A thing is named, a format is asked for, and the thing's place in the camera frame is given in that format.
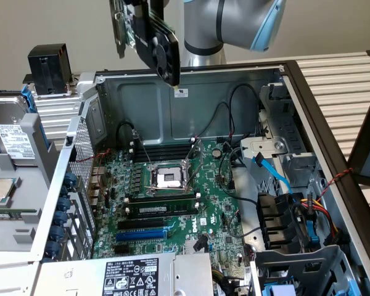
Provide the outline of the silver power supply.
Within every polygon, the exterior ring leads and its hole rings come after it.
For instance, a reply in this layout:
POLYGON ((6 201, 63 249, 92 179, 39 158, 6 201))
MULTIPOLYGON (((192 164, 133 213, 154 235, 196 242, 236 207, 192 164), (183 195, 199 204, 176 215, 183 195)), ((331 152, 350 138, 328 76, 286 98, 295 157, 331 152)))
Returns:
POLYGON ((160 253, 44 263, 34 296, 102 296, 108 262, 158 258, 157 296, 213 296, 210 257, 206 253, 160 253))

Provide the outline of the black graphics card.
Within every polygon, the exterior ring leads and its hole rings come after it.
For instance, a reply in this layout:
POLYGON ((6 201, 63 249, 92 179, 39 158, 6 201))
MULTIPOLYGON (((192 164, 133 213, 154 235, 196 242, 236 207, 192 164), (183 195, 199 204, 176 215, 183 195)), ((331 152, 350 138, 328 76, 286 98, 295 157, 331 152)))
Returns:
POLYGON ((113 35, 119 58, 133 49, 166 84, 180 81, 179 43, 175 31, 150 9, 149 0, 109 0, 113 35))

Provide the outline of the long black expansion slot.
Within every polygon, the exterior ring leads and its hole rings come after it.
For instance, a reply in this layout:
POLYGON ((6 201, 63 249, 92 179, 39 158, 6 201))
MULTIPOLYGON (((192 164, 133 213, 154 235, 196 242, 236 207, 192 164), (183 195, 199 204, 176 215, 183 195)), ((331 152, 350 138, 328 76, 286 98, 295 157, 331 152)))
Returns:
POLYGON ((123 220, 117 223, 118 230, 163 228, 165 222, 161 218, 142 220, 123 220))

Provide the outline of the grey parts rack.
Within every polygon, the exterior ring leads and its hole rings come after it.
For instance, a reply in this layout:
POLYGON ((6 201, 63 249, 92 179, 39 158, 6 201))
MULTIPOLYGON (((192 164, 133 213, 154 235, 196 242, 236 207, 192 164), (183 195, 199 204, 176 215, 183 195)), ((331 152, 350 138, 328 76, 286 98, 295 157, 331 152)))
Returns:
POLYGON ((34 209, 22 213, 21 220, 0 220, 0 257, 12 253, 30 253, 39 241, 43 212, 52 183, 58 153, 45 135, 37 113, 24 115, 21 124, 35 153, 35 166, 16 166, 7 154, 0 152, 0 178, 12 178, 14 187, 0 209, 34 209))

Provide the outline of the open grey PC case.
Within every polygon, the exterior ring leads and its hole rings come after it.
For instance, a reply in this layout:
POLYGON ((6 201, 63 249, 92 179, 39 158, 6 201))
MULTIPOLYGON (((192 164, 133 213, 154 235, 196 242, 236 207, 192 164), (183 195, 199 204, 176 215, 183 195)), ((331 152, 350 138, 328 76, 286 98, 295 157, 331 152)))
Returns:
POLYGON ((295 62, 185 70, 177 88, 171 88, 156 76, 146 73, 96 73, 82 76, 78 91, 82 95, 81 110, 68 127, 43 212, 47 219, 47 234, 33 296, 44 263, 94 259, 97 225, 88 192, 93 167, 96 160, 114 150, 142 148, 133 139, 133 129, 138 131, 144 146, 193 145, 201 139, 225 144, 232 150, 234 198, 239 202, 245 249, 250 252, 250 262, 240 278, 225 276, 213 269, 210 262, 213 296, 262 296, 265 286, 274 285, 260 285, 255 264, 256 254, 268 251, 257 213, 258 194, 261 192, 273 196, 290 195, 290 213, 301 246, 298 253, 339 246, 353 270, 362 296, 370 296, 370 209, 354 179, 353 169, 348 166, 295 62), (266 137, 261 119, 264 107, 260 90, 268 83, 287 86, 319 160, 326 185, 317 197, 304 189, 291 188, 278 157, 273 158, 274 166, 261 153, 253 159, 262 167, 262 174, 251 175, 244 164, 240 141, 266 137), (175 98, 174 90, 178 88, 187 88, 189 96, 175 98), (64 185, 66 172, 76 175, 75 187, 64 185), (49 241, 54 212, 58 211, 59 197, 68 198, 72 206, 66 212, 68 220, 63 227, 64 238, 59 242, 60 253, 49 257, 44 249, 49 241), (309 245, 306 220, 313 221, 319 237, 320 242, 315 247, 309 245))

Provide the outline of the CPU socket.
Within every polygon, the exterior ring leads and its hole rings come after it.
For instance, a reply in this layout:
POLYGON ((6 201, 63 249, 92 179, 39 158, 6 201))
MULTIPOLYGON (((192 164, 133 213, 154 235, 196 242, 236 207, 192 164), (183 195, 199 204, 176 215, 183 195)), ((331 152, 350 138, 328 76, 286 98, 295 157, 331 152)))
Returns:
POLYGON ((183 185, 182 161, 147 164, 146 177, 144 186, 168 188, 168 190, 157 191, 145 189, 146 195, 149 196, 188 194, 193 190, 192 184, 187 189, 183 185))

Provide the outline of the blue-grey metal disk bay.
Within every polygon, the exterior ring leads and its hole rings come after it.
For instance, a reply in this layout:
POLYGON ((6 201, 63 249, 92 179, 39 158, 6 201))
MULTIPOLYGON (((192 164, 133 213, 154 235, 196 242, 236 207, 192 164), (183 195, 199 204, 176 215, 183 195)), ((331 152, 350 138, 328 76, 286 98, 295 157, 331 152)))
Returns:
POLYGON ((330 245, 310 253, 258 252, 255 264, 261 286, 292 283, 302 296, 362 296, 345 253, 330 245))

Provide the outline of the silver hard disk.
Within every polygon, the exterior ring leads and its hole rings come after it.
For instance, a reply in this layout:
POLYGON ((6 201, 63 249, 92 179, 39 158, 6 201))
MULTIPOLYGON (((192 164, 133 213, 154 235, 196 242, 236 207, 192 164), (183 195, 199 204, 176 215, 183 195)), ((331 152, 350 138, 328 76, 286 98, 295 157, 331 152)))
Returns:
POLYGON ((0 152, 18 167, 36 165, 29 137, 20 126, 25 114, 35 112, 35 103, 20 94, 0 95, 0 152))

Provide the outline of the blue expansion slot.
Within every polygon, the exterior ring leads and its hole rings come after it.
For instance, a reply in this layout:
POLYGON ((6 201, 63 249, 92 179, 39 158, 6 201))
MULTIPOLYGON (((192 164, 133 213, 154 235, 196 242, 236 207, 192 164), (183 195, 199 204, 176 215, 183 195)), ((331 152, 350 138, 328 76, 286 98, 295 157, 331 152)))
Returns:
POLYGON ((166 239, 168 230, 165 228, 160 229, 145 229, 140 231, 127 231, 119 232, 116 234, 117 242, 124 241, 141 241, 141 240, 152 240, 152 239, 166 239))

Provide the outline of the silver drive bracket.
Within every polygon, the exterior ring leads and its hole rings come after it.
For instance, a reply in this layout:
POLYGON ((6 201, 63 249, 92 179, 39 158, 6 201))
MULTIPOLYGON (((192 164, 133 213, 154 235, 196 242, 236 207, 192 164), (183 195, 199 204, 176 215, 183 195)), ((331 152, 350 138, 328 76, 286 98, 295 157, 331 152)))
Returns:
POLYGON ((272 166, 274 166, 274 157, 288 153, 287 146, 282 138, 245 138, 240 141, 240 147, 242 148, 244 164, 251 175, 262 174, 263 172, 262 167, 253 161, 259 153, 261 153, 263 158, 272 166))

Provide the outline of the black plastic box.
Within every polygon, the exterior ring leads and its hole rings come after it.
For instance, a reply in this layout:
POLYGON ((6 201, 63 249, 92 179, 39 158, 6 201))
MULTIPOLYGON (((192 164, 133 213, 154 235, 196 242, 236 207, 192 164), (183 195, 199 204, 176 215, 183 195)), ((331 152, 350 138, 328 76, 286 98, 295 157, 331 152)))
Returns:
POLYGON ((65 43, 35 46, 28 54, 28 62, 37 95, 64 94, 68 91, 72 71, 65 43))

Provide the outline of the grey metal disk bay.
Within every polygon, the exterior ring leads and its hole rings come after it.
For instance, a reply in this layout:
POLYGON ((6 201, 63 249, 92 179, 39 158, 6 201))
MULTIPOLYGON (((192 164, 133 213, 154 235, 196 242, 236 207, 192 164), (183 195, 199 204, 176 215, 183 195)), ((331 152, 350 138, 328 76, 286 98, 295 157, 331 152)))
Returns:
POLYGON ((274 140, 283 174, 291 188, 319 196, 326 179, 287 86, 284 83, 262 86, 260 100, 264 107, 261 119, 265 136, 274 140))

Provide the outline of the blue hard disk caddy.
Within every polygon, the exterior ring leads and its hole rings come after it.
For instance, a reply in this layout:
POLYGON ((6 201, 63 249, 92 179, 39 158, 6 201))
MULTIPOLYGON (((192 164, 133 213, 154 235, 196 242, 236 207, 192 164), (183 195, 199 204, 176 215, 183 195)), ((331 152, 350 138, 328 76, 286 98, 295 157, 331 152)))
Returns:
POLYGON ((26 113, 38 113, 27 84, 21 91, 0 90, 0 125, 18 125, 26 113))

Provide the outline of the green RAM stick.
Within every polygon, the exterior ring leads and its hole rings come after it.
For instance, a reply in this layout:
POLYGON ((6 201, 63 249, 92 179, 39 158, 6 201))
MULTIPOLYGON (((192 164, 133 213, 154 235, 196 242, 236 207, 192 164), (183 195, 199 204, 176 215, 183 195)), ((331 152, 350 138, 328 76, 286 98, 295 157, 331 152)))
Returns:
POLYGON ((22 213, 35 214, 34 209, 0 209, 0 220, 21 220, 22 213))

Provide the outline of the green motherboard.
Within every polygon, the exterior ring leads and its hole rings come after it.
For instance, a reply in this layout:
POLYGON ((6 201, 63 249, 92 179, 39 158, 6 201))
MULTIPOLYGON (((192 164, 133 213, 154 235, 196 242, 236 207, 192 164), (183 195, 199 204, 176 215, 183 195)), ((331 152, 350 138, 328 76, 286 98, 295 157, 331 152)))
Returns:
POLYGON ((192 182, 193 190, 188 193, 199 193, 200 200, 124 204, 125 197, 151 197, 146 195, 144 189, 149 162, 133 162, 135 154, 143 153, 143 149, 114 150, 103 159, 96 160, 88 190, 97 225, 92 253, 94 259, 119 257, 114 254, 114 247, 128 244, 133 251, 125 256, 207 253, 213 269, 229 277, 241 278, 244 275, 244 268, 250 262, 250 252, 245 249, 239 202, 234 198, 234 175, 230 162, 232 150, 225 144, 202 142, 203 166, 192 182), (222 151, 220 159, 212 157, 215 148, 222 151), (119 221, 142 220, 129 219, 125 206, 173 203, 193 204, 199 213, 161 217, 165 222, 163 228, 168 230, 166 239, 116 241, 119 232, 144 230, 118 230, 119 221))

